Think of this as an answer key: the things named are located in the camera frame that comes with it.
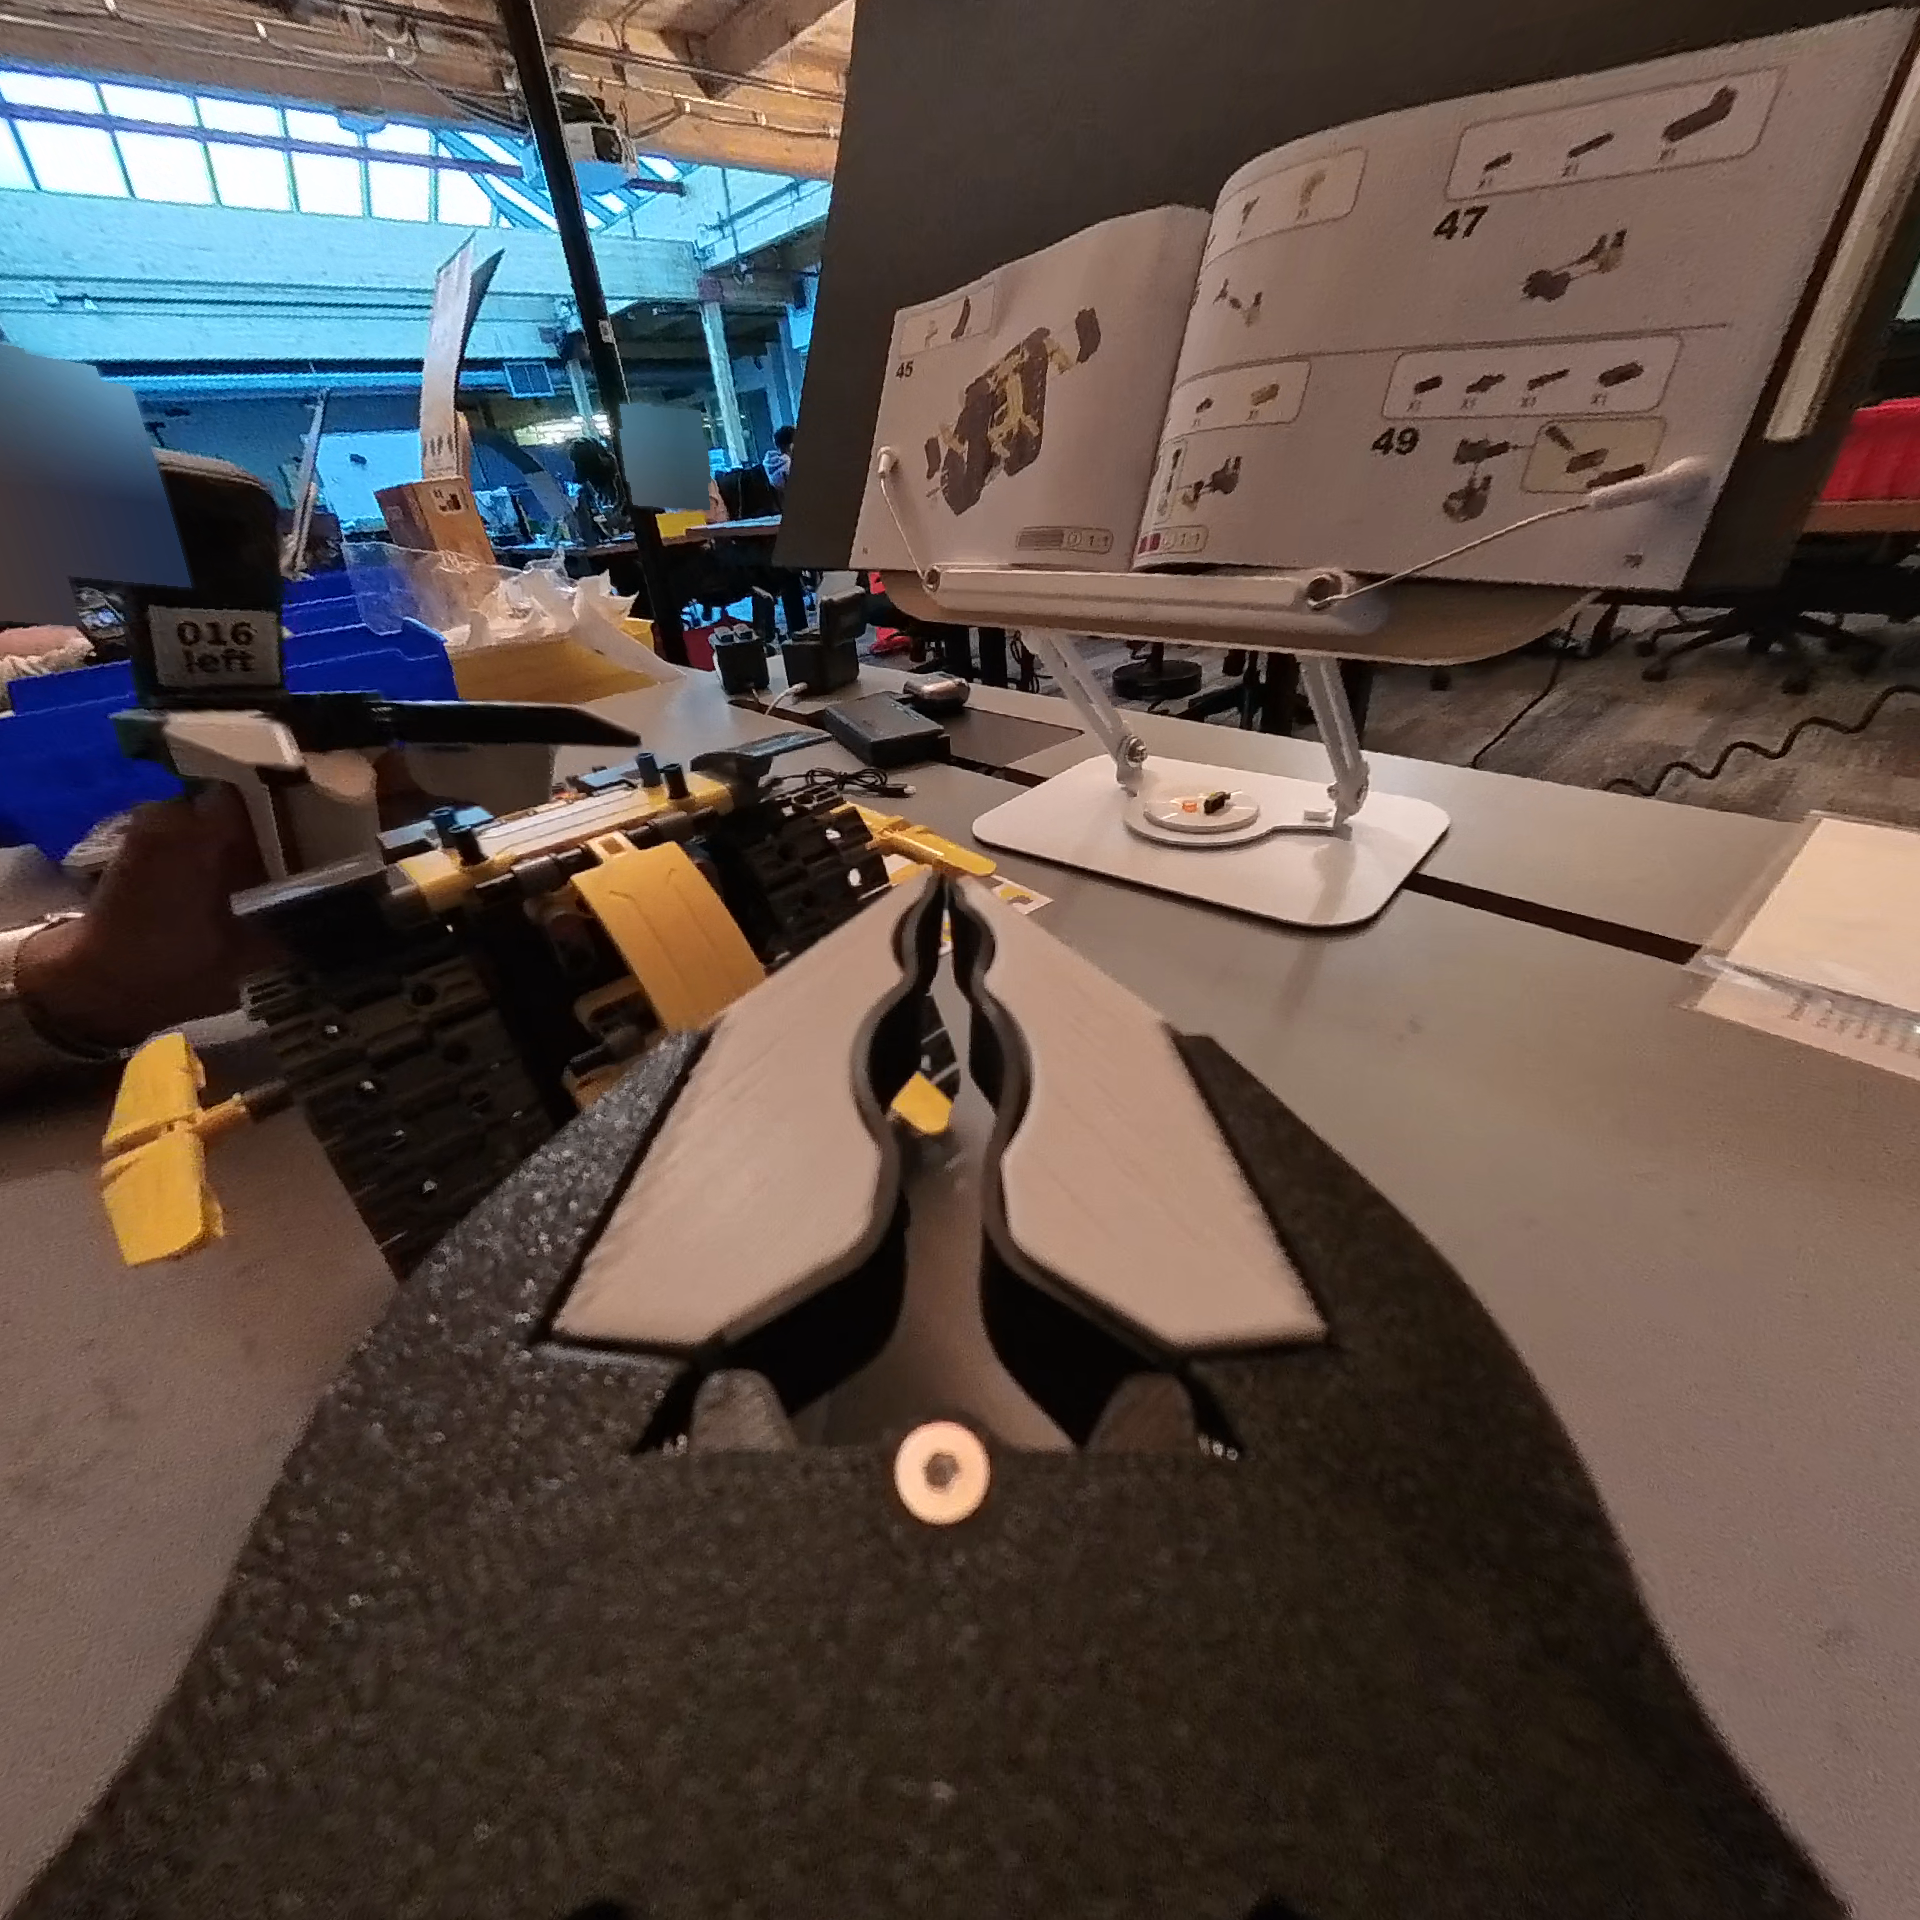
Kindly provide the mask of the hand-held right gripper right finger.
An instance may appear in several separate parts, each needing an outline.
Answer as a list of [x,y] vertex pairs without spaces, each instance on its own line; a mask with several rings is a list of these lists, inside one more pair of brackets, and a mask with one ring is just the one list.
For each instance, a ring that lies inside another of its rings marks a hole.
[[1327,1320],[1141,997],[981,879],[949,892],[969,1069],[993,1111],[981,1205],[1029,1286],[1169,1359],[1323,1341]]

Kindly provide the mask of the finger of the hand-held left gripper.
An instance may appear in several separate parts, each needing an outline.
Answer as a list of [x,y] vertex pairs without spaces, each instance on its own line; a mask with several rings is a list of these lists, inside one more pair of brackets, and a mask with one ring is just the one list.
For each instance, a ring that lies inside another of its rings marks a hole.
[[380,701],[387,738],[407,748],[543,748],[635,751],[641,734],[604,713],[570,704]]

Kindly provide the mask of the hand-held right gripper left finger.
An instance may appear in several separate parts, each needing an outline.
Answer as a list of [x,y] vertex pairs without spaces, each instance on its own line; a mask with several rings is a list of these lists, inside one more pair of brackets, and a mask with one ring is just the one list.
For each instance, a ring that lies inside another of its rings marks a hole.
[[668,1357],[732,1346],[853,1276],[901,1196],[946,884],[913,873],[714,1023],[553,1329]]

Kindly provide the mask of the yellow black toy vehicle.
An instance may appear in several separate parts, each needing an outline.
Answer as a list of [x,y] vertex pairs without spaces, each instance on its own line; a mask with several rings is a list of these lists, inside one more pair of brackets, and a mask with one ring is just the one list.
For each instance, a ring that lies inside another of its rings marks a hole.
[[883,857],[997,877],[886,807],[883,773],[798,769],[812,728],[579,775],[497,817],[439,807],[380,847],[388,918],[266,918],[281,964],[245,986],[271,1077],[201,1098],[186,1037],[122,1073],[102,1134],[102,1210],[127,1266],[225,1233],[214,1137],[297,1111],[395,1272],[666,1040],[734,1001],[883,896]]

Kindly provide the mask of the person's left hand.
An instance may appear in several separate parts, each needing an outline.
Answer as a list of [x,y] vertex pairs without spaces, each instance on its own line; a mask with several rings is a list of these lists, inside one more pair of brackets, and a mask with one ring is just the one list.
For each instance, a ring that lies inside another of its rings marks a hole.
[[245,802],[226,783],[139,807],[85,914],[52,927],[18,984],[65,1040],[127,1049],[233,1012],[243,984],[281,959],[233,911],[266,869]]

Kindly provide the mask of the yellow plastic bin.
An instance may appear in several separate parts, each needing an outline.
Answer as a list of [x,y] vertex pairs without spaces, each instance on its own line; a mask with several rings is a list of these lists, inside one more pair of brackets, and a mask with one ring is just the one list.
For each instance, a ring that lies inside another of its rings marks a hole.
[[589,706],[682,676],[623,630],[449,645],[449,664],[459,695],[482,704]]

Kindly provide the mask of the clear plastic bags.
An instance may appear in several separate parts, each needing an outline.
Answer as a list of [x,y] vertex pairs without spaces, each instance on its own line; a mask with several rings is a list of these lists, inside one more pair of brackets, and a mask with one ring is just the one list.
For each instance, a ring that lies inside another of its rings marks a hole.
[[561,560],[499,566],[387,542],[349,542],[342,564],[372,630],[395,633],[412,616],[439,633],[453,656],[573,640],[620,664],[655,658],[651,624],[634,618],[635,593],[618,591],[606,572],[575,580]]

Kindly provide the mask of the blue plastic bin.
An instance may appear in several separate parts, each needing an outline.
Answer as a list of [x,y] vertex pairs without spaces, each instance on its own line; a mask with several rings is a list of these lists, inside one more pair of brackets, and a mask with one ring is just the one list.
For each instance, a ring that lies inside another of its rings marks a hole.
[[334,568],[281,583],[278,624],[287,674],[294,662],[337,656],[445,653],[441,633],[421,621],[414,590],[388,566],[358,577]]
[[[299,640],[285,664],[287,687],[372,689],[391,698],[459,695],[441,645],[409,652],[375,645],[370,633],[347,636],[364,642],[351,653],[318,653]],[[127,662],[15,684],[13,710],[2,720],[5,847],[36,847],[61,862],[105,821],[182,792],[177,775],[122,751],[111,716],[132,701]]]

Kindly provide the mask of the brown cardboard box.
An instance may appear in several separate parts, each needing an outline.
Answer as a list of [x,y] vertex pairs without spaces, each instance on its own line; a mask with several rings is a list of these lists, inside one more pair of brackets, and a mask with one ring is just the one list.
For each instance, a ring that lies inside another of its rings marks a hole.
[[425,478],[375,492],[391,542],[412,553],[431,553],[494,564],[489,529],[465,478]]

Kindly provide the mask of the white upright cardboard sheet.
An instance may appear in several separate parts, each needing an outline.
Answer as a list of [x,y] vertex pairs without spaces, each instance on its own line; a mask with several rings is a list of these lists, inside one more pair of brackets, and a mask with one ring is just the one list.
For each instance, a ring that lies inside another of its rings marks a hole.
[[469,234],[437,266],[421,373],[418,449],[425,481],[467,480],[469,453],[459,415],[459,380],[478,306],[486,298],[502,252],[475,254]]

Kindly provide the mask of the large black charger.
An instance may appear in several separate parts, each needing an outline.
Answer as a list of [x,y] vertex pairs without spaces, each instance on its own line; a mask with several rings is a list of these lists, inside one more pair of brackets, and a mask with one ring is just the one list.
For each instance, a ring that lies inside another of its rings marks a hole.
[[786,687],[806,697],[827,697],[860,676],[860,637],[869,628],[869,593],[853,584],[823,591],[814,621],[789,633],[782,645]]

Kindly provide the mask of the white book stand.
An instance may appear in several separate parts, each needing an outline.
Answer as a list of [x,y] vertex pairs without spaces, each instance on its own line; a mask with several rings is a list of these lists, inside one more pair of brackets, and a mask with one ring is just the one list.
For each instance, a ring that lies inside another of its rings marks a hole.
[[[874,454],[879,501],[919,584],[941,612],[982,615],[1022,633],[1076,708],[1105,764],[1078,761],[982,812],[973,838],[1076,873],[1220,904],[1290,927],[1374,921],[1449,830],[1423,799],[1369,799],[1369,766],[1340,664],[1390,621],[1388,590],[1334,568],[1110,572],[925,564],[901,493],[901,457]],[[1154,754],[1078,653],[1085,636],[1183,640],[1295,660],[1327,776],[1255,775]],[[1245,812],[1228,831],[1178,812],[1180,796],[1228,785]]]

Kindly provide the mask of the black support pole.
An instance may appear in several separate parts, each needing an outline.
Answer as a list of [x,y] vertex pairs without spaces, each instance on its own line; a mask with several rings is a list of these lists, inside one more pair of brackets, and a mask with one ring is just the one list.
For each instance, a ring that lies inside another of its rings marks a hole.
[[561,93],[537,20],[537,7],[533,2],[497,2],[497,14],[511,55],[519,93],[543,170],[546,196],[557,223],[567,276],[582,325],[593,383],[609,412],[614,464],[612,489],[618,501],[629,509],[631,540],[645,584],[647,616],[653,624],[655,652],[673,664],[687,664],[682,602],[673,597],[674,580],[666,562],[666,543],[659,535],[655,513],[634,505],[627,472],[618,460],[622,453],[622,406],[629,402],[629,385],[609,312],[606,288],[593,254],[585,204],[561,117]]

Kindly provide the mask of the silver wristwatch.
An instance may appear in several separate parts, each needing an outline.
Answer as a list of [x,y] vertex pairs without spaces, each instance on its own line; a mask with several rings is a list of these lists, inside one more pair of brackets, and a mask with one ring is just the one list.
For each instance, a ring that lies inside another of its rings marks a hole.
[[61,908],[2,927],[5,1012],[25,1010],[28,986],[39,983],[39,970],[59,958],[67,935],[83,921],[85,914],[77,908]]

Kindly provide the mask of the paper in clear sleeve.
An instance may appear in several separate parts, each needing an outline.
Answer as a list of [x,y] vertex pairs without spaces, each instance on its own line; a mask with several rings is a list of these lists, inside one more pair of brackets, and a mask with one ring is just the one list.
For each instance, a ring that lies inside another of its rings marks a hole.
[[1817,809],[1700,945],[1692,1010],[1917,1079],[1917,830]]

